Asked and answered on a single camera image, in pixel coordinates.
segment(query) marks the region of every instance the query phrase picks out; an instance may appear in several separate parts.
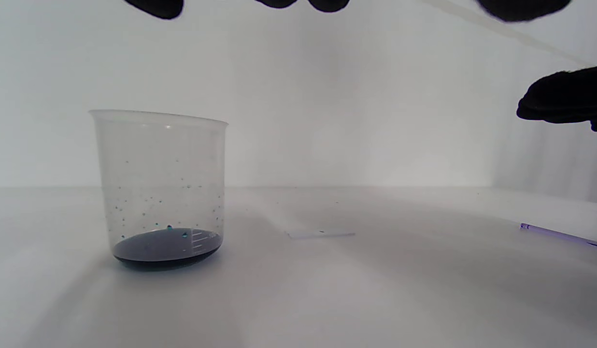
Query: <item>clear plastic cup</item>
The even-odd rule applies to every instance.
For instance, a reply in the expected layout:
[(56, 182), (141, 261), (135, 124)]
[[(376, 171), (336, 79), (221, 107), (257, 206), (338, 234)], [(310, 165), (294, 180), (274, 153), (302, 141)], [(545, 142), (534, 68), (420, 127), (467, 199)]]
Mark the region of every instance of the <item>clear plastic cup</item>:
[(114, 256), (128, 266), (173, 267), (217, 251), (227, 123), (127, 110), (90, 113)]

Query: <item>beaker rim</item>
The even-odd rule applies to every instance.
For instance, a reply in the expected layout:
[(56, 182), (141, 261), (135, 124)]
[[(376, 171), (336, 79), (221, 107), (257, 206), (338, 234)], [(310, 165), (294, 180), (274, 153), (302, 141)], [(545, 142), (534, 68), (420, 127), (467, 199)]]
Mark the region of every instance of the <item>beaker rim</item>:
[(217, 125), (225, 128), (228, 126), (227, 122), (219, 121), (218, 119), (180, 115), (176, 113), (160, 113), (160, 112), (144, 112), (139, 110), (120, 110), (120, 109), (93, 109), (88, 111), (95, 119), (104, 119), (106, 121), (122, 121), (122, 122), (148, 122), (148, 123), (195, 123)]

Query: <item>table surface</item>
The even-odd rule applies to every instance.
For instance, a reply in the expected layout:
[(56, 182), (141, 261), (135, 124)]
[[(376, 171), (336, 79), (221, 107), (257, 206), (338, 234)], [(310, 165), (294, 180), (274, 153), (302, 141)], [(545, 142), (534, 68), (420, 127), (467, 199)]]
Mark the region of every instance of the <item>table surface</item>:
[(575, 209), (597, 237), (495, 189), (227, 189), (217, 253), (141, 273), (100, 189), (0, 189), (0, 348), (597, 347), (597, 247), (518, 228)]

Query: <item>white wall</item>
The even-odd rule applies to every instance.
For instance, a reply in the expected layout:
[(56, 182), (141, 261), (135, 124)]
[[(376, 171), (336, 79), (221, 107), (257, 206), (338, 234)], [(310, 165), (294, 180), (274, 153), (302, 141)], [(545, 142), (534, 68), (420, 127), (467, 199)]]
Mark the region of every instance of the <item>white wall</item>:
[[(0, 187), (98, 185), (86, 110), (126, 108), (228, 121), (228, 185), (584, 196), (597, 174), (565, 193), (538, 188), (545, 173), (518, 165), (536, 143), (520, 146), (519, 135), (567, 132), (583, 144), (549, 156), (552, 168), (572, 158), (592, 167), (597, 134), (521, 121), (515, 108), (543, 75), (597, 64), (597, 49), (575, 55), (573, 36), (506, 26), (462, 2), (352, 0), (322, 14), (305, 0), (283, 11), (192, 0), (165, 22), (122, 0), (0, 0)], [(597, 22), (597, 1), (587, 4)], [(580, 35), (597, 39), (597, 24)], [(577, 156), (585, 148), (595, 152)], [(508, 181), (513, 165), (535, 184)]]

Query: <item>black glove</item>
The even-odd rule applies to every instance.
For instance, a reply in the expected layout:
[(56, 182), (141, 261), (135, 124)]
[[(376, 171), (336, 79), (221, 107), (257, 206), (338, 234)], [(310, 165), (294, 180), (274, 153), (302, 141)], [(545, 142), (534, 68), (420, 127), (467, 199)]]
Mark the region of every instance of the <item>black glove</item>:
[(173, 19), (182, 12), (183, 0), (125, 0), (138, 9), (161, 19)]
[(564, 9), (571, 0), (478, 0), (489, 14), (504, 22), (525, 22)]
[(590, 121), (597, 132), (597, 67), (542, 77), (518, 103), (517, 116), (550, 123)]

